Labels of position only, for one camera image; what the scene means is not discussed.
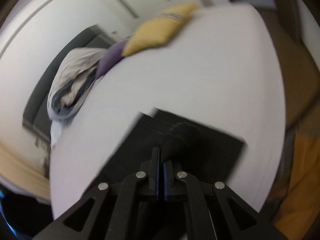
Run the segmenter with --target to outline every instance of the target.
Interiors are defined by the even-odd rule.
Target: yellow pillow
[[[182,3],[161,11],[135,30],[121,55],[127,57],[149,47],[167,44],[198,7],[196,3]]]

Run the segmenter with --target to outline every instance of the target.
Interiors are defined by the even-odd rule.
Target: bedroom floor
[[[320,107],[308,111],[320,93],[320,73],[312,56],[303,43],[296,44],[281,27],[276,10],[257,10],[278,54],[284,81],[287,128],[301,122],[300,127],[305,132],[320,135]]]
[[[278,54],[286,99],[287,129],[282,158],[272,190],[260,212],[271,220],[287,195],[294,172],[291,169],[296,132],[320,137],[320,72],[304,44],[296,44],[281,27],[276,10],[257,10]]]

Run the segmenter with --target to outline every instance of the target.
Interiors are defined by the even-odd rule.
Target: pillow
[[[121,55],[127,57],[146,48],[167,44],[198,7],[196,3],[182,3],[158,13],[135,30]]]
[[[127,41],[128,39],[119,41],[108,49],[106,55],[98,62],[95,79],[105,75],[115,64],[123,59],[121,52]]]

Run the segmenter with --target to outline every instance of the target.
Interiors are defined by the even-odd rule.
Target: black fabric
[[[21,234],[34,237],[53,222],[51,206],[34,198],[9,193],[1,204],[8,224]]]
[[[44,74],[35,86],[23,112],[22,125],[38,135],[47,143],[50,143],[51,120],[47,114],[46,102],[53,79],[59,69],[62,60],[75,48],[91,47],[108,49],[114,42],[103,39],[105,34],[97,26],[89,27],[73,38],[49,64]]]
[[[158,110],[154,118],[141,114],[136,126],[86,192],[101,181],[114,184],[138,171],[142,162],[151,159],[153,147],[160,147],[170,131],[179,123],[193,125],[201,134],[201,139],[198,139],[200,142],[175,157],[181,163],[183,170],[203,182],[226,181],[238,159],[243,142],[199,123]],[[163,147],[161,151],[167,155],[170,153],[176,155],[174,149],[170,151],[166,148],[165,143]]]
[[[99,182],[121,182],[161,148],[162,162],[175,159],[200,181],[226,181],[243,142],[175,114],[158,110],[140,119],[86,192]],[[140,203],[135,240],[178,240],[186,232],[182,203]]]

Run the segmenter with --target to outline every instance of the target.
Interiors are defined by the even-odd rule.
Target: mattress
[[[279,165],[284,88],[270,35],[248,4],[202,8],[172,42],[125,58],[98,80],[52,151],[54,218],[79,198],[154,107],[242,138],[229,187],[256,211]]]
[[[53,79],[65,56],[74,48],[109,48],[114,41],[97,26],[86,28],[73,38],[49,64],[34,88],[22,115],[22,125],[50,144],[51,120],[47,113],[48,94]]]

